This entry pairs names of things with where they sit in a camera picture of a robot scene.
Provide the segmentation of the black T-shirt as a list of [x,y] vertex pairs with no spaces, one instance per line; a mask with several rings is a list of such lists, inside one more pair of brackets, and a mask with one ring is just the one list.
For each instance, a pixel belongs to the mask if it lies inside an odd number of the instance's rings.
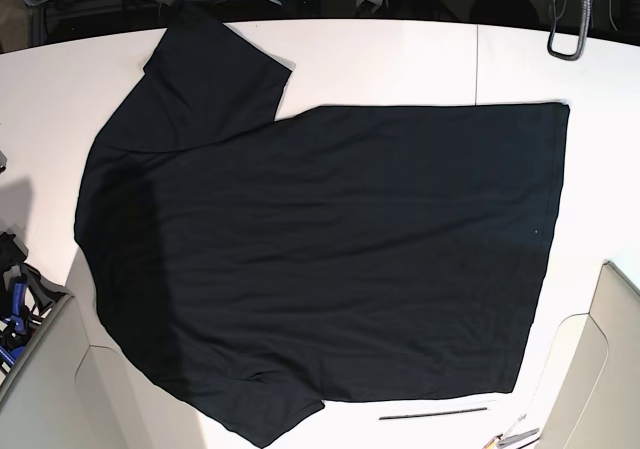
[[516,384],[546,274],[562,103],[320,106],[184,6],[89,151],[74,235],[153,384],[264,448],[326,402]]

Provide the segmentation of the grey pliers tool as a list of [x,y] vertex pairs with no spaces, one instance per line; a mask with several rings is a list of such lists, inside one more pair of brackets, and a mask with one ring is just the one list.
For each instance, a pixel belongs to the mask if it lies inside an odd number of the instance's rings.
[[492,437],[483,449],[523,448],[535,442],[541,430],[539,428],[522,429],[521,426],[526,418],[526,414],[520,415],[505,432]]

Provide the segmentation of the blue black clutter pile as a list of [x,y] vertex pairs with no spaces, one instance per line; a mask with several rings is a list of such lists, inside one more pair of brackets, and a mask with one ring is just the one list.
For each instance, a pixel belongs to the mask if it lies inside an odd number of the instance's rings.
[[65,290],[26,262],[16,235],[1,233],[1,374],[16,366]]

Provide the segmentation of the beige left chair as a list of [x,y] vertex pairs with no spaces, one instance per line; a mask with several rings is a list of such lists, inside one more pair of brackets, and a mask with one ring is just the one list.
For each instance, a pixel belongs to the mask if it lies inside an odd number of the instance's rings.
[[51,310],[1,385],[3,448],[126,448],[75,300]]

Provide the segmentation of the beige chair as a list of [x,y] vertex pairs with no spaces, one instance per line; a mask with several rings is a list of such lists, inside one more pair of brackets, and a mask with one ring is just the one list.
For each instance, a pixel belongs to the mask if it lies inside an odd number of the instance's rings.
[[126,448],[75,300],[51,310],[1,385],[3,448]]
[[612,262],[585,314],[560,324],[518,448],[639,446],[639,289]]

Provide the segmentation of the beige right chair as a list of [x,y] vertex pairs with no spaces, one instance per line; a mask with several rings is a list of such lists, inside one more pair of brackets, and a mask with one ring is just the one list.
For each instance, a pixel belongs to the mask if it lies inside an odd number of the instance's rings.
[[560,324],[518,448],[639,446],[639,289],[612,262],[585,314]]

